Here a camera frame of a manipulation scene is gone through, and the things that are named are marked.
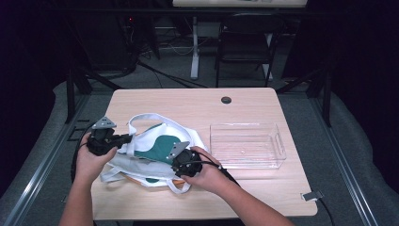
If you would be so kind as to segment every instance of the white tote bag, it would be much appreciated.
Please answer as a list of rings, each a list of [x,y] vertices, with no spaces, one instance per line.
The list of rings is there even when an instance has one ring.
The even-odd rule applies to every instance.
[[[137,135],[134,123],[140,120],[157,120],[156,124]],[[129,120],[130,143],[124,144],[115,157],[108,162],[112,169],[101,174],[103,182],[133,179],[143,186],[168,186],[173,192],[181,194],[190,184],[175,175],[171,160],[167,159],[174,143],[188,141],[188,147],[199,146],[207,150],[197,131],[181,126],[176,121],[156,113],[140,114]]]

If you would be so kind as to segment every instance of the hand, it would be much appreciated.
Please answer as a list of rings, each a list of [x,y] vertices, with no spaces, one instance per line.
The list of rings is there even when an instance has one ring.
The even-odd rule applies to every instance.
[[[221,166],[219,161],[209,153],[205,152],[202,148],[191,147],[190,149],[198,152],[202,161],[209,161],[208,158],[210,158],[214,163]],[[231,184],[235,185],[235,183],[230,181],[217,167],[209,164],[202,164],[202,171],[198,175],[194,177],[182,175],[182,179],[192,186],[199,186],[202,189],[215,193],[216,195],[223,191],[226,186],[231,186]]]
[[[75,181],[91,185],[103,170],[104,165],[115,156],[118,148],[114,147],[107,154],[97,156],[88,150],[86,143],[89,136],[90,133],[85,134],[80,142],[81,148],[76,160]]]

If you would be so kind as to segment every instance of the forearm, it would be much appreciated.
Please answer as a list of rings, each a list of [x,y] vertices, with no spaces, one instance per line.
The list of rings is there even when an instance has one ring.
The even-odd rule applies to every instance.
[[[232,183],[217,193],[243,220],[245,225],[293,225],[290,220],[267,204]]]
[[[75,181],[68,196],[64,213],[59,222],[63,225],[92,225],[91,184]]]

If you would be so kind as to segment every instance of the clear plastic container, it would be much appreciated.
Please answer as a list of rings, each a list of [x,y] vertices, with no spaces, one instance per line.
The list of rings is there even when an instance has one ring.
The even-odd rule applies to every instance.
[[[286,159],[275,123],[212,124],[211,152],[226,169],[278,169]]]

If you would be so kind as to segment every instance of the grommet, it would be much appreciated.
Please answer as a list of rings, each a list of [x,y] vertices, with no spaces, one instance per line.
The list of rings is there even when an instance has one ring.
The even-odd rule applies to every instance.
[[[231,98],[225,96],[225,97],[222,97],[221,101],[222,101],[223,104],[227,105],[227,104],[231,103]]]

